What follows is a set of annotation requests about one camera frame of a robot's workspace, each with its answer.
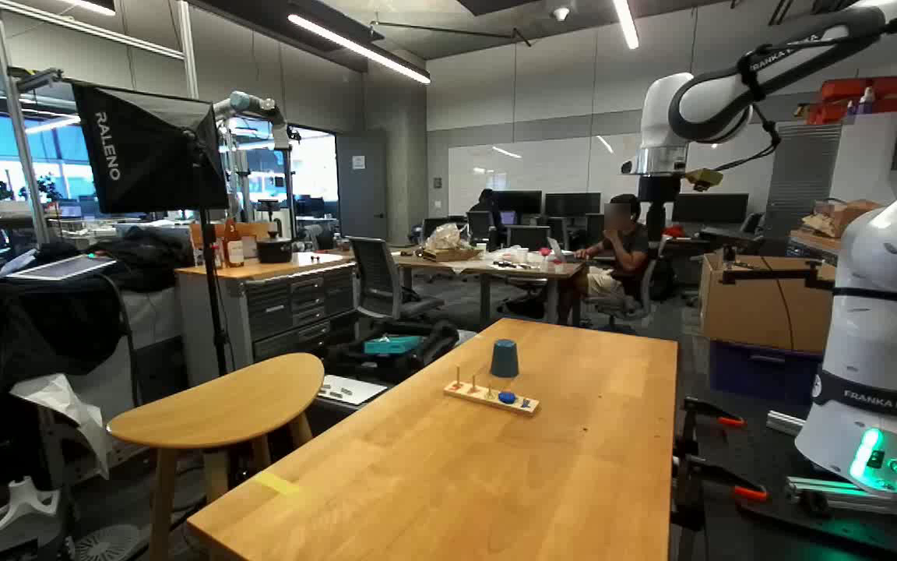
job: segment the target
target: box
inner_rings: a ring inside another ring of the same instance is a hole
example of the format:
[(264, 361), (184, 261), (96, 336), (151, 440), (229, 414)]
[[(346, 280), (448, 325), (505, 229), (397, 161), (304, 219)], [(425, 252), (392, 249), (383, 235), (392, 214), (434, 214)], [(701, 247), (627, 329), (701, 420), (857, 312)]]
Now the box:
[(712, 387), (722, 394), (804, 404), (812, 399), (819, 365), (824, 356), (712, 344)]
[[(737, 256), (735, 271), (808, 271), (808, 259)], [(792, 280), (722, 285), (725, 261), (708, 252), (701, 261), (701, 336), (735, 346), (824, 356), (830, 336), (830, 290)]]

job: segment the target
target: door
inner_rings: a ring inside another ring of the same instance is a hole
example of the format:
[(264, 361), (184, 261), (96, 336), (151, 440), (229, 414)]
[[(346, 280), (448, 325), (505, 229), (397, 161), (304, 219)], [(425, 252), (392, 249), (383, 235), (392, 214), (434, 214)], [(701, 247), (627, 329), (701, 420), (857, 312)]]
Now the door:
[(340, 137), (340, 219), (346, 237), (391, 237), (387, 135)]

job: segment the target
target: bag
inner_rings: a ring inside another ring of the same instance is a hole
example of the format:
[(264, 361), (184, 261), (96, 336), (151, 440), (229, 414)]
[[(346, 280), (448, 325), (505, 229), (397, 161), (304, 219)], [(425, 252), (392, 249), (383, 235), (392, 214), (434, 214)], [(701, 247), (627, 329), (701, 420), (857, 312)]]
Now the bag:
[[(379, 336), (425, 336), (401, 356), (377, 356), (369, 352), (366, 346)], [(352, 340), (352, 344), (337, 344), (324, 352), (324, 369), (328, 375), (340, 378), (363, 378), (363, 381), (377, 381), (377, 385), (401, 385), (448, 349), (455, 349), (457, 329), (448, 321), (437, 325), (420, 325), (420, 321), (383, 321), (372, 333)]]

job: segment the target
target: ceiling light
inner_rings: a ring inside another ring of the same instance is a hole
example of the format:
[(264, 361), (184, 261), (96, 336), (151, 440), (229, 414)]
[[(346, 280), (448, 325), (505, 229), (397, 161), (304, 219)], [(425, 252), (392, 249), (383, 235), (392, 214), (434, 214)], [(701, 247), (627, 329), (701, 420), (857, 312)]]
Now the ceiling light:
[(607, 145), (607, 137), (597, 137), (597, 145), (603, 145), (607, 152), (614, 152), (614, 148)]
[(71, 126), (78, 126), (78, 123), (80, 123), (78, 115), (63, 115), (63, 118), (52, 118), (52, 123), (40, 123), (40, 126), (25, 128), (25, 135), (36, 137), (36, 135), (47, 135), (47, 130), (55, 130), (55, 128), (71, 128)]
[(507, 159), (522, 159), (522, 152), (510, 152), (510, 150), (503, 150), (503, 148), (488, 148), (497, 150), (500, 155), (507, 155)]
[(330, 45), (337, 45), (337, 48), (346, 48), (346, 51), (366, 57), (366, 60), (374, 60), (374, 62), (379, 62), (379, 65), (387, 65), (387, 70), (392, 70), (392, 72), (398, 72), (398, 76), (405, 76), (410, 80), (430, 83), (430, 79), (425, 72), (416, 72), (416, 70), (409, 70), (409, 65), (372, 51), (372, 48), (363, 48), (363, 45), (324, 27), (324, 26), (315, 26), (315, 23), (309, 23), (309, 20), (295, 17), (295, 13), (289, 13), (289, 23), (306, 27), (306, 30), (313, 30), (313, 35), (317, 35), (317, 38), (324, 38), (324, 41), (330, 41)]
[(558, 7), (558, 9), (552, 9), (555, 23), (567, 23), (571, 13), (573, 13), (571, 7)]
[(639, 51), (639, 35), (635, 35), (628, 0), (614, 0), (614, 13), (618, 13), (618, 26), (622, 27), (627, 48)]
[(116, 0), (68, 0), (71, 7), (80, 7), (83, 13), (116, 17)]

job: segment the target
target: red object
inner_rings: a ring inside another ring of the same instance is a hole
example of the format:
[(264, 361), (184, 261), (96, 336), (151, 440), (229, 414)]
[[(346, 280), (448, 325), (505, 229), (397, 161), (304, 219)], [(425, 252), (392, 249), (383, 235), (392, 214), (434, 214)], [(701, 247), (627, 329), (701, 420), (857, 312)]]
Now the red object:
[(733, 485), (733, 499), (737, 502), (765, 502), (765, 490), (753, 490), (753, 485)]
[(722, 431), (744, 431), (744, 426), (747, 426), (744, 419), (719, 419), (716, 423), (719, 423)]
[(833, 126), (843, 123), (850, 109), (897, 111), (897, 76), (824, 80), (819, 104), (809, 104), (804, 118), (809, 126)]

